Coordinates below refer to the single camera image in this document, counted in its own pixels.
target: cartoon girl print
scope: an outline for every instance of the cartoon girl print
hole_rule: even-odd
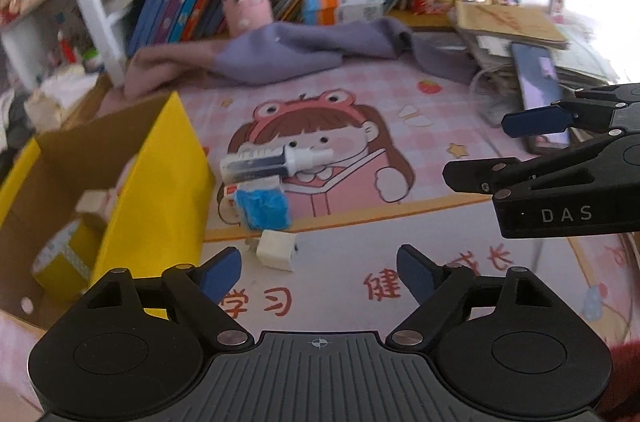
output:
[[[323,216],[396,203],[415,182],[414,170],[395,147],[380,113],[357,105],[355,95],[331,90],[319,97],[266,102],[242,125],[228,152],[298,148],[332,149],[334,160],[283,180],[292,218]],[[218,192],[218,203],[222,189]],[[220,210],[227,223],[235,215]]]

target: purple blanket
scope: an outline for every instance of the purple blanket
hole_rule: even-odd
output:
[[[144,47],[119,92],[130,101],[178,82],[260,86],[336,68],[345,56],[397,59],[407,52],[425,72],[459,83],[468,84],[478,70],[466,53],[438,49],[394,18],[330,26],[276,22],[234,40]]]

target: crosshair mark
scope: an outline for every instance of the crosshair mark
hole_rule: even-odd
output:
[[[309,344],[314,345],[318,350],[320,350],[320,348],[324,348],[325,346],[331,343],[326,339],[317,338],[317,339],[314,339],[313,341],[309,341]]]

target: smartphone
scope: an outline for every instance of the smartphone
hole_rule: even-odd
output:
[[[513,42],[511,54],[524,110],[547,107],[553,101],[562,99],[556,66],[548,48]],[[569,146],[571,138],[567,130],[562,133],[525,137],[523,142],[529,153],[543,155]]]

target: blue cloth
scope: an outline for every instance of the blue cloth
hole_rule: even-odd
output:
[[[239,189],[235,195],[250,229],[279,231],[291,225],[289,204],[280,189]]]

